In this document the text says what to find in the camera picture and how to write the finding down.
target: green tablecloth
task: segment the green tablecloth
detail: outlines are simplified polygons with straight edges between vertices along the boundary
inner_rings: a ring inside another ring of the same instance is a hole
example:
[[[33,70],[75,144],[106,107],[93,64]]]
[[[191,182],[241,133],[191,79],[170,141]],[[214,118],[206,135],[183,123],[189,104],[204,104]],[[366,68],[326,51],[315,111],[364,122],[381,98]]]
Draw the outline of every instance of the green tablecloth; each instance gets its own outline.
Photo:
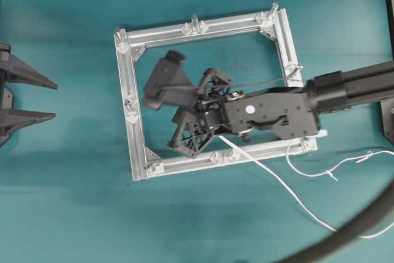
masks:
[[[270,262],[329,234],[256,165],[131,181],[113,28],[141,28],[269,8],[287,9],[304,78],[390,60],[385,0],[1,0],[0,40],[59,84],[10,85],[15,108],[56,119],[16,132],[0,149],[1,262]],[[256,34],[146,52],[144,84],[169,49],[188,57],[192,80],[217,67],[239,83],[280,74],[276,49]],[[161,153],[174,108],[143,109],[149,145]],[[319,151],[295,156],[320,172],[369,147],[392,145],[378,104],[321,117]],[[377,156],[306,179],[283,158],[264,163],[317,215],[340,226],[384,187],[393,160]],[[359,241],[326,262],[391,262],[394,231]]]

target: black hose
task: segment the black hose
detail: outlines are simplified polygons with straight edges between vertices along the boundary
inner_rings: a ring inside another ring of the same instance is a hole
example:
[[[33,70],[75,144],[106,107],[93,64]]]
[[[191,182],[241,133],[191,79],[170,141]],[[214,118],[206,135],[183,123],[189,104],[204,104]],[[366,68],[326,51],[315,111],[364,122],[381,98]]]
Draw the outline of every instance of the black hose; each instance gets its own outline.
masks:
[[[337,232],[298,253],[276,261],[276,263],[310,263],[332,255],[377,225],[393,210],[394,179],[369,206],[338,229]]]

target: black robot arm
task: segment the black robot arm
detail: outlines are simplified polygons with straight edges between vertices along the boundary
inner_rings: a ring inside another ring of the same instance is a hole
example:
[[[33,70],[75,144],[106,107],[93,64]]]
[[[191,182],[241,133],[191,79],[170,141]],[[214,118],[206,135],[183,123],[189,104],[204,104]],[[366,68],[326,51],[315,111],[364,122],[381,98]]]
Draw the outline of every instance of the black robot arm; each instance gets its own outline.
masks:
[[[248,140],[252,129],[271,130],[280,139],[313,136],[318,115],[394,97],[394,62],[308,80],[305,87],[273,87],[245,94],[231,91],[231,78],[208,68],[198,86],[183,71],[185,57],[170,51],[159,60],[144,87],[144,105],[158,110],[178,106],[178,128],[168,147],[197,157],[215,137],[234,134]]]

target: rectangular metal frame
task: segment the rectangular metal frame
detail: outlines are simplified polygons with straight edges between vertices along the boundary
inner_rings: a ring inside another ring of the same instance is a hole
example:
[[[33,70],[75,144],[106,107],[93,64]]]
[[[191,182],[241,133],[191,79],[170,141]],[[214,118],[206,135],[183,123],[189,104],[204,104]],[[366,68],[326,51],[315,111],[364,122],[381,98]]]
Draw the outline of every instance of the rectangular metal frame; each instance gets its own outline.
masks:
[[[298,63],[286,9],[278,10],[277,3],[274,3],[271,10],[266,12],[261,11],[254,14],[205,21],[199,21],[197,16],[194,15],[191,22],[179,25],[130,32],[119,28],[115,30],[116,58],[134,180],[249,162],[248,159],[232,148],[200,153],[195,159],[184,156],[162,159],[150,150],[145,145],[134,67],[139,57],[149,47],[253,32],[260,32],[275,42],[285,85],[303,86],[302,67]],[[286,155],[289,142],[289,140],[277,140],[245,145],[242,148],[253,157],[263,160]],[[315,138],[299,138],[294,140],[293,143],[289,151],[291,155],[318,149]]]

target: white cable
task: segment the white cable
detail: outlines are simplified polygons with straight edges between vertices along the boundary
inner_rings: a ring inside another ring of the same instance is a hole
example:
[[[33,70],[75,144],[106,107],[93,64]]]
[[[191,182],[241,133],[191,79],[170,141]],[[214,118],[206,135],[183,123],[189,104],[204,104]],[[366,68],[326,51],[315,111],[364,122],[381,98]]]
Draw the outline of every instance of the white cable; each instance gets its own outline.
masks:
[[[289,145],[287,146],[287,150],[286,150],[286,160],[287,163],[289,164],[290,168],[292,168],[296,173],[303,175],[305,177],[309,177],[309,178],[314,178],[314,177],[321,177],[323,175],[329,175],[330,177],[332,177],[335,181],[338,181],[338,179],[333,175],[333,171],[335,171],[342,163],[346,163],[347,161],[351,161],[351,160],[356,160],[356,163],[362,163],[363,161],[367,160],[368,158],[374,156],[374,155],[378,155],[381,153],[388,153],[390,155],[394,156],[394,152],[388,151],[388,150],[382,150],[379,152],[372,152],[372,151],[368,151],[367,154],[365,155],[361,155],[361,156],[356,156],[356,157],[349,157],[346,158],[344,160],[342,160],[340,163],[337,163],[335,166],[333,166],[331,169],[328,169],[327,171],[318,173],[318,174],[306,174],[300,170],[298,170],[290,161],[290,147],[291,144],[293,143],[295,139],[292,139],[289,143]]]
[[[321,219],[319,219],[318,217],[316,217],[300,200],[300,198],[296,195],[296,193],[288,186],[288,184],[285,183],[284,180],[282,180],[277,174],[275,174],[271,169],[269,169],[268,167],[266,167],[264,164],[262,164],[259,160],[255,159],[252,155],[250,155],[248,152],[246,152],[245,150],[243,150],[242,148],[238,147],[237,145],[235,145],[233,142],[231,142],[230,140],[226,139],[224,136],[219,136],[220,139],[222,139],[223,142],[225,142],[228,146],[230,146],[231,148],[235,149],[236,151],[240,152],[240,154],[242,154],[243,156],[245,156],[246,158],[250,159],[251,161],[253,161],[255,164],[257,164],[258,166],[260,166],[261,168],[263,168],[264,170],[266,170],[267,172],[269,172],[271,175],[273,175],[275,177],[275,179],[277,179],[279,181],[280,184],[282,184],[282,186],[294,197],[294,199],[298,202],[298,204],[301,205],[301,207],[312,217],[314,218],[314,220],[316,220],[319,224],[321,224],[322,226],[326,227],[327,229],[336,232],[337,230],[330,226],[329,224],[325,223],[324,221],[322,221]],[[371,157],[372,155],[377,155],[377,154],[381,154],[381,153],[388,153],[394,156],[394,152],[388,151],[388,150],[383,150],[383,151],[379,151],[379,152],[375,152],[375,153],[368,153],[367,155],[363,155],[363,156],[359,156],[356,158],[351,158],[351,159],[357,159],[358,163],[362,162],[366,159],[368,159],[369,157]],[[392,228],[394,226],[394,222],[391,223],[389,226],[387,226],[386,228],[384,228],[383,230],[381,230],[380,232],[371,234],[371,235],[360,235],[360,238],[374,238],[377,237],[383,233],[385,233],[387,230],[389,230],[390,228]]]

